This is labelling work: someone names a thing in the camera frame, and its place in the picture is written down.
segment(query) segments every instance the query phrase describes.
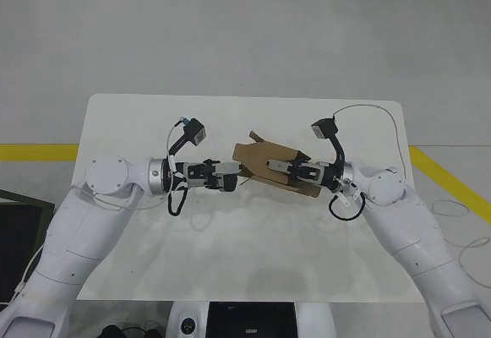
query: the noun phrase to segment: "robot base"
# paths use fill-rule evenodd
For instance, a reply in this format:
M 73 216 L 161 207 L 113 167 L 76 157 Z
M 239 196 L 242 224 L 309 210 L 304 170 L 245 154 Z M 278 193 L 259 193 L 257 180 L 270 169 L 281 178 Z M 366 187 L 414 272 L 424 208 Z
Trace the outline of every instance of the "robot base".
M 166 338 L 336 338 L 328 303 L 175 302 Z

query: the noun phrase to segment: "black cable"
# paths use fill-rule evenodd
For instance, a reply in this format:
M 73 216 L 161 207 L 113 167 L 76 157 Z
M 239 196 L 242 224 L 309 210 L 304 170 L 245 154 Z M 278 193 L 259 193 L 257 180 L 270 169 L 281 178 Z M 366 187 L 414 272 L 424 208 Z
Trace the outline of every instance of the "black cable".
M 181 202 L 179 202 L 179 206 L 177 207 L 177 210 L 174 212 L 172 210 L 172 192 L 168 193 L 168 213 L 172 216 L 179 216 L 181 214 L 181 209 L 183 208 L 183 205 L 185 204 L 185 199 L 187 198 L 187 191 L 188 189 L 185 188 L 183 190 L 183 196 L 181 197 Z
M 144 329 L 142 329 L 141 327 L 138 327 L 138 326 L 129 326 L 127 329 L 121 330 L 121 332 L 125 332 L 126 330 L 132 330 L 132 329 L 134 329 L 134 330 L 141 330 L 144 333 L 147 332 L 146 330 L 144 330 Z
M 350 217 L 350 218 L 343 218 L 343 217 L 340 217 L 338 216 L 331 208 L 333 206 L 333 204 L 337 201 L 337 198 L 339 196 L 337 195 L 334 195 L 333 196 L 333 199 L 331 199 L 330 203 L 328 204 L 328 209 L 330 210 L 330 213 L 339 221 L 354 221 L 356 220 L 363 212 L 363 209 L 365 208 L 365 194 L 364 193 L 360 193 L 360 196 L 362 197 L 362 206 L 360 207 L 360 210 L 357 212 L 357 214 L 355 214 L 354 216 Z

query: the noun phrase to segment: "brown cardboard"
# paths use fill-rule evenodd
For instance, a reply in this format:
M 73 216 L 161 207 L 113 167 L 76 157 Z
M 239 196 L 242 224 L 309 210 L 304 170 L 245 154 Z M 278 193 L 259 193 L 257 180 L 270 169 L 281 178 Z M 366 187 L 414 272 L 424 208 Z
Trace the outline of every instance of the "brown cardboard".
M 296 158 L 310 157 L 299 150 L 275 144 L 259 137 L 254 131 L 249 133 L 253 144 L 236 144 L 232 159 L 242 163 L 241 176 L 269 184 L 298 194 L 319 197 L 320 187 L 305 182 L 288 182 L 288 176 L 268 168 L 268 160 L 290 161 Z

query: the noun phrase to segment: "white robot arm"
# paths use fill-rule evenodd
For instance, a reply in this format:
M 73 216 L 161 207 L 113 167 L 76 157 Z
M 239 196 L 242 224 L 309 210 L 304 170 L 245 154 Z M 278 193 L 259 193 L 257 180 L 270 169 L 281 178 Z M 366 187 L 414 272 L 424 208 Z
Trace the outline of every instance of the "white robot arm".
M 491 338 L 491 303 L 453 260 L 428 206 L 394 169 L 345 165 L 364 192 L 365 220 L 382 247 L 406 270 L 428 306 L 439 338 Z

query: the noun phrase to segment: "power cord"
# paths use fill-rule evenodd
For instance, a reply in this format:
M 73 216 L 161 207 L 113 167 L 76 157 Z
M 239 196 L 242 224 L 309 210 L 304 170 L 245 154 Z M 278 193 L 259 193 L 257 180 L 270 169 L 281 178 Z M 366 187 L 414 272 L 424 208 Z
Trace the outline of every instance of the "power cord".
M 394 128 L 396 129 L 396 141 L 397 141 L 397 149 L 399 151 L 399 157 L 401 158 L 401 164 L 403 165 L 403 174 L 406 178 L 406 166 L 405 166 L 405 162 L 403 161 L 403 154 L 401 153 L 401 144 L 399 142 L 399 128 L 397 127 L 397 123 L 396 123 L 396 120 L 394 119 L 394 116 L 391 115 L 391 112 L 388 111 L 386 108 L 382 107 L 382 106 L 379 106 L 379 105 L 372 105 L 372 104 L 369 104 L 369 103 L 356 103 L 356 104 L 353 104 L 353 105 L 348 105 L 348 106 L 344 106 L 338 110 L 336 110 L 336 112 L 333 113 L 333 118 L 334 120 L 336 119 L 336 114 L 338 112 L 342 112 L 348 108 L 352 108 L 352 107 L 355 107 L 355 106 L 370 106 L 372 108 L 376 108 L 376 109 L 380 109 L 381 111 L 387 113 L 390 118 L 391 118 L 391 121 L 394 123 Z
M 452 215 L 452 214 L 446 214 L 446 213 L 443 213 L 443 212 L 438 212 L 437 210 L 435 210 L 435 205 L 437 203 L 440 203 L 440 202 L 446 202 L 446 203 L 452 203 L 452 204 L 456 204 L 456 205 L 459 205 L 463 208 L 465 208 L 465 212 L 463 213 L 460 213 L 460 214 L 455 214 L 455 215 Z M 444 217 L 463 217 L 464 215 L 466 214 L 469 214 L 471 211 L 470 209 L 464 205 L 463 203 L 459 203 L 459 202 L 455 202 L 453 200 L 450 200 L 450 199 L 437 199 L 433 202 L 433 204 L 431 205 L 431 212 L 434 214 L 434 215 L 439 215 L 439 216 L 444 216 Z M 468 276 L 468 278 L 471 279 L 471 281 L 473 281 L 474 283 L 476 283 L 477 285 L 481 286 L 481 287 L 485 287 L 486 289 L 489 289 L 491 290 L 491 286 L 488 285 L 488 284 L 484 284 L 482 283 L 481 281 L 478 281 L 476 278 L 474 278 L 465 268 L 465 265 L 463 265 L 461 259 L 463 258 L 463 254 L 469 249 L 469 248 L 482 248 L 484 246 L 486 246 L 488 243 L 491 242 L 491 238 L 490 237 L 487 237 L 487 236 L 484 236 L 484 237 L 480 237 L 480 238 L 477 238 L 473 241 L 471 241 L 470 243 L 468 243 L 467 245 L 460 245 L 460 244 L 456 244 L 456 243 L 453 243 L 451 241 L 449 241 L 447 238 L 445 238 L 445 241 L 449 244 L 449 245 L 452 245 L 454 247 L 457 247 L 457 248 L 462 248 L 462 250 L 459 252 L 459 254 L 457 255 L 457 264 L 461 267 L 461 269 L 465 272 L 465 274 Z
M 365 208 L 365 194 L 364 193 L 360 193 L 360 197 L 362 198 L 362 206 L 360 206 L 360 210 L 352 217 L 349 217 L 349 218 L 344 218 L 344 217 L 340 217 L 339 215 L 337 215 L 332 207 L 333 207 L 333 204 L 337 201 L 337 199 L 339 198 L 338 195 L 334 195 L 333 196 L 333 199 L 331 199 L 330 203 L 328 204 L 328 210 L 330 210 L 330 213 L 339 221 L 354 221 L 356 220 L 363 212 L 363 209 Z
M 128 330 L 140 330 L 140 331 L 142 331 L 144 333 L 147 332 L 146 330 L 142 329 L 139 326 L 129 326 L 128 328 L 125 328 L 125 329 L 121 330 L 121 332 L 125 332 L 125 331 L 128 331 Z

